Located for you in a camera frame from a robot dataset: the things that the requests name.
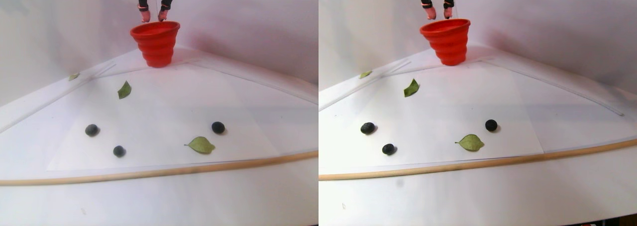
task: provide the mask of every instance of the wooden dowel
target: wooden dowel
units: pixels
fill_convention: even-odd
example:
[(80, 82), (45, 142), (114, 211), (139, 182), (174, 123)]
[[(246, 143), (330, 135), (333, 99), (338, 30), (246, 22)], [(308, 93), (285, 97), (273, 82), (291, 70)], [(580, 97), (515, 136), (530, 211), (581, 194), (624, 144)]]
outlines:
[(494, 167), (501, 165), (513, 165), (530, 162), (539, 162), (544, 160), (555, 160), (559, 158), (573, 157), (589, 155), (593, 153), (600, 153), (605, 151), (612, 151), (614, 149), (623, 149), (630, 146), (637, 145), (637, 139), (626, 140), (623, 142), (617, 142), (612, 144), (605, 144), (602, 146), (594, 146), (583, 149), (572, 149), (567, 151), (558, 151), (553, 153), (543, 153), (536, 155), (524, 155), (515, 156), (510, 158), (500, 158), (494, 160), (484, 160), (479, 162), (468, 162), (459, 164), (448, 165), (436, 165), (429, 167), (420, 167), (414, 169), (400, 169), (394, 171), (377, 171), (377, 172), (361, 172), (350, 174), (321, 174), (318, 176), (318, 180), (357, 180), (357, 179), (369, 179), (369, 178), (383, 178), (392, 176), (408, 176), (412, 174), (428, 174), (444, 171), (460, 171), (463, 169), (477, 169), (484, 167)]
[(62, 185), (77, 184), (89, 182), (102, 182), (113, 180), (130, 180), (139, 178), (149, 178), (157, 176), (175, 176), (178, 174), (194, 174), (212, 171), (228, 171), (232, 169), (246, 169), (252, 167), (262, 167), (266, 165), (277, 165), (298, 160), (306, 160), (319, 156), (319, 151), (311, 151), (307, 153), (298, 153), (294, 155), (284, 155), (273, 158), (264, 158), (259, 160), (246, 160), (242, 162), (231, 162), (215, 165), (200, 165), (191, 167), (182, 167), (175, 169), (160, 169), (155, 171), (138, 171), (119, 174), (104, 174), (100, 176), (80, 176), (71, 178), (57, 179), (33, 179), (33, 180), (0, 180), (0, 186), (18, 186), (18, 185)]

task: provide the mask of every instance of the black berry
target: black berry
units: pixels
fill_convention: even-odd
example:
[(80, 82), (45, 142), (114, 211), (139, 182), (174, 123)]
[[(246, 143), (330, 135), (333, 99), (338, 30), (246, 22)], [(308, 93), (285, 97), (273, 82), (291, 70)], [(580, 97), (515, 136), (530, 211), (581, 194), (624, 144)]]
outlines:
[(122, 146), (116, 146), (113, 149), (113, 154), (117, 157), (122, 157), (126, 155), (126, 149), (124, 149)]
[(393, 144), (385, 144), (385, 146), (383, 146), (383, 153), (385, 155), (392, 155), (394, 152), (396, 152), (396, 147), (394, 147)]
[(368, 122), (368, 123), (362, 124), (362, 126), (360, 127), (360, 132), (364, 133), (365, 135), (369, 135), (372, 132), (374, 132), (375, 129), (376, 129), (376, 126), (373, 123)]
[(484, 126), (487, 128), (488, 131), (492, 132), (498, 128), (498, 123), (493, 119), (490, 119), (487, 121), (487, 123), (484, 124)]
[(95, 136), (98, 134), (99, 131), (100, 129), (98, 128), (98, 126), (96, 126), (95, 124), (89, 124), (89, 126), (86, 126), (86, 130), (84, 130), (84, 133), (89, 136)]
[(212, 123), (212, 131), (214, 133), (223, 133), (223, 131), (225, 131), (225, 126), (223, 125), (223, 123), (215, 121), (214, 123)]

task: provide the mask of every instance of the green leaf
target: green leaf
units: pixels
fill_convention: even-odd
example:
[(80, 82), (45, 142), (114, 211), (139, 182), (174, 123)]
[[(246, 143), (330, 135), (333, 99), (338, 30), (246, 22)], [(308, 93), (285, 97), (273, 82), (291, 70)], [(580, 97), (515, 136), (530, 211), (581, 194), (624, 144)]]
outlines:
[(371, 71), (367, 71), (365, 73), (361, 73), (359, 79), (361, 78), (365, 78), (366, 76), (368, 76), (371, 73)]
[(473, 134), (465, 136), (464, 138), (462, 138), (462, 140), (460, 140), (460, 142), (456, 143), (460, 144), (462, 148), (469, 151), (478, 151), (480, 148), (482, 148), (482, 146), (484, 146), (484, 143), (480, 140), (480, 138), (477, 135)]
[(404, 92), (405, 92), (405, 97), (409, 97), (412, 96), (413, 94), (415, 94), (416, 92), (418, 92), (418, 89), (420, 89), (420, 85), (418, 85), (418, 83), (416, 82), (415, 79), (412, 79), (412, 84), (409, 85), (409, 87), (407, 87)]
[(73, 80), (73, 79), (75, 79), (75, 78), (78, 78), (78, 76), (79, 76), (79, 75), (80, 75), (80, 73), (75, 73), (75, 74), (73, 74), (73, 75), (70, 75), (70, 76), (69, 76), (69, 81), (70, 81), (70, 80)]
[(214, 149), (214, 145), (210, 144), (208, 139), (202, 136), (195, 137), (193, 141), (191, 141), (189, 144), (184, 144), (184, 146), (189, 146), (198, 153), (202, 154), (210, 154), (210, 152), (212, 152), (212, 150)]
[(120, 99), (123, 99), (124, 97), (128, 97), (131, 89), (132, 88), (128, 84), (128, 81), (126, 81), (125, 83), (123, 83), (123, 86), (121, 86), (121, 89), (117, 92), (117, 94), (119, 95)]

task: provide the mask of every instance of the red cup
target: red cup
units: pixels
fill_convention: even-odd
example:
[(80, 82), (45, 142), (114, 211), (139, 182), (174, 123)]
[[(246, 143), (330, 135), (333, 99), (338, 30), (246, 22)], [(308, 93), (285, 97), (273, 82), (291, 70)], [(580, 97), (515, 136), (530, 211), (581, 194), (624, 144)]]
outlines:
[(469, 25), (468, 19), (446, 19), (422, 26), (421, 33), (440, 62), (454, 66), (466, 60)]
[(141, 55), (150, 67), (166, 67), (173, 58), (179, 23), (162, 21), (146, 23), (130, 30)]

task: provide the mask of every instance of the white wall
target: white wall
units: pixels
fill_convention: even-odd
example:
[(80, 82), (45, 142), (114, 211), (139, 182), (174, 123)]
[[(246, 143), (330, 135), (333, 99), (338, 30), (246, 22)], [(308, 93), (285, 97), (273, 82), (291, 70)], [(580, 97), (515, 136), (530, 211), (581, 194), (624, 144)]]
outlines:
[(469, 40), (637, 93), (637, 1), (456, 0)]
[(135, 49), (137, 0), (0, 0), (0, 106)]
[[(432, 0), (437, 20), (443, 0)], [(421, 0), (318, 0), (319, 90), (419, 53), (430, 46), (419, 28), (433, 20)]]
[(178, 44), (318, 85), (318, 0), (173, 0)]

